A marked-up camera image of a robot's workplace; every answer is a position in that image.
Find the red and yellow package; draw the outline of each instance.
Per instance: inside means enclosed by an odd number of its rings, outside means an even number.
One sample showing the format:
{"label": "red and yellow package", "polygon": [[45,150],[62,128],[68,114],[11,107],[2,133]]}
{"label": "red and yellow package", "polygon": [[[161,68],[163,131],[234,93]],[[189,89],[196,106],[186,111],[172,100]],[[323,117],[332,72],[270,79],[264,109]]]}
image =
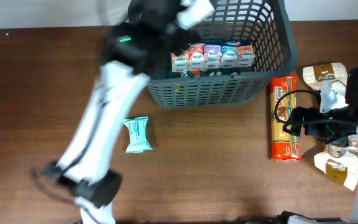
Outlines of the red and yellow package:
{"label": "red and yellow package", "polygon": [[[283,131],[283,123],[279,123],[274,117],[275,105],[284,94],[296,90],[298,77],[273,78],[270,83],[270,115],[272,120],[272,148],[273,160],[301,160],[299,156],[299,144],[296,136]],[[296,107],[295,94],[288,95],[278,106],[278,117],[288,120],[292,110]]]}

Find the wooden table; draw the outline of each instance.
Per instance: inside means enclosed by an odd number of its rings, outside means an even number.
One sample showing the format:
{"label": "wooden table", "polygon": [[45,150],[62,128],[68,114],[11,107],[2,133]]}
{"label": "wooden table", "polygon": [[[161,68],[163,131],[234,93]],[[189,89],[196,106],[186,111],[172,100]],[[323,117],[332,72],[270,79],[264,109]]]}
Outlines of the wooden table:
{"label": "wooden table", "polygon": [[[305,65],[358,67],[358,21],[292,22],[301,75]],[[76,207],[39,192],[30,169],[65,151],[98,72],[102,28],[0,30],[0,223],[72,223]],[[305,88],[299,82],[298,88]],[[311,106],[299,94],[300,106]],[[313,165],[321,149],[300,138],[305,161],[271,159],[269,96],[247,105],[184,110],[159,107],[145,90],[130,116],[148,116],[153,151],[126,154],[121,131],[111,168],[124,176],[115,198],[118,220],[195,222],[274,217],[349,218],[355,192]],[[64,197],[66,190],[40,180]]]}

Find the white backdrop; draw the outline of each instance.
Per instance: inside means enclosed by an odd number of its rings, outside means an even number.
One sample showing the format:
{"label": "white backdrop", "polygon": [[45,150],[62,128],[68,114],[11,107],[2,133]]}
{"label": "white backdrop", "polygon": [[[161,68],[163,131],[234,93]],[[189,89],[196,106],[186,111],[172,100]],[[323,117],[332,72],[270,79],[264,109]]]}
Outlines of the white backdrop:
{"label": "white backdrop", "polygon": [[[130,0],[0,0],[0,28],[100,26],[97,3],[107,2],[110,24]],[[285,0],[291,21],[358,19],[358,0]]]}

